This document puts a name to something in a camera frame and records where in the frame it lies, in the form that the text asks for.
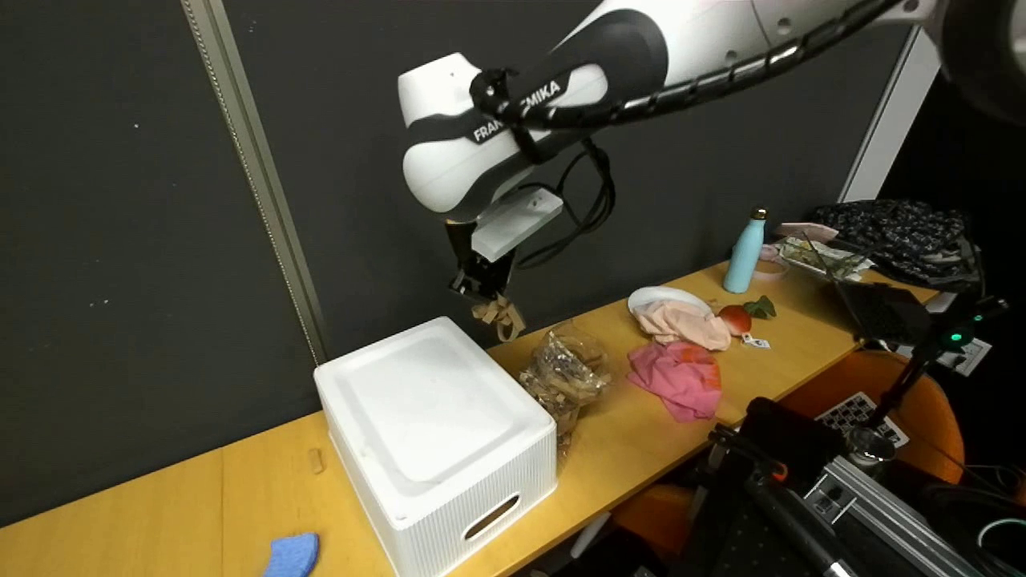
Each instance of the paper plate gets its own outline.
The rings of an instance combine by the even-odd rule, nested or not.
[[[644,284],[644,288],[631,293],[629,312],[639,317],[653,302],[686,302],[686,304],[695,304],[713,313],[713,307],[701,298],[695,298],[693,293],[669,288],[669,284]]]

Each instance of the blue bottle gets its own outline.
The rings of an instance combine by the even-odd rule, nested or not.
[[[766,208],[755,208],[734,243],[731,266],[726,276],[728,293],[737,296],[750,288],[750,278],[760,266],[764,240],[766,240]]]

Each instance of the clear plastic bag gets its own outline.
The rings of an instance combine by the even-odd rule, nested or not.
[[[529,365],[519,372],[519,386],[553,418],[553,428],[564,444],[577,428],[577,419],[610,386],[603,346],[589,335],[571,334],[568,326],[553,326],[542,335]]]

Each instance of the wooden tabletop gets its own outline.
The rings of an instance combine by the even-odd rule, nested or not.
[[[720,273],[713,266],[668,284],[713,307],[769,296],[778,313],[754,324],[769,348],[737,343],[717,351],[726,382],[717,419],[737,422],[748,402],[782,397],[855,346],[825,284],[805,273],[755,281],[748,296],[720,293]],[[626,302],[571,317],[564,331],[594,335],[614,379],[560,452],[559,489],[455,574],[519,572],[704,444],[713,419],[677,422],[658,397],[629,382],[626,358],[646,339]],[[542,334],[489,351],[519,372]],[[295,533],[320,535],[314,574],[390,574],[329,449],[323,413],[13,522],[0,528],[0,574],[246,577],[263,574],[272,538]]]

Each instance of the white plastic container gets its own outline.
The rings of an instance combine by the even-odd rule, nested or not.
[[[314,368],[399,574],[450,574],[553,489],[553,419],[450,317]]]

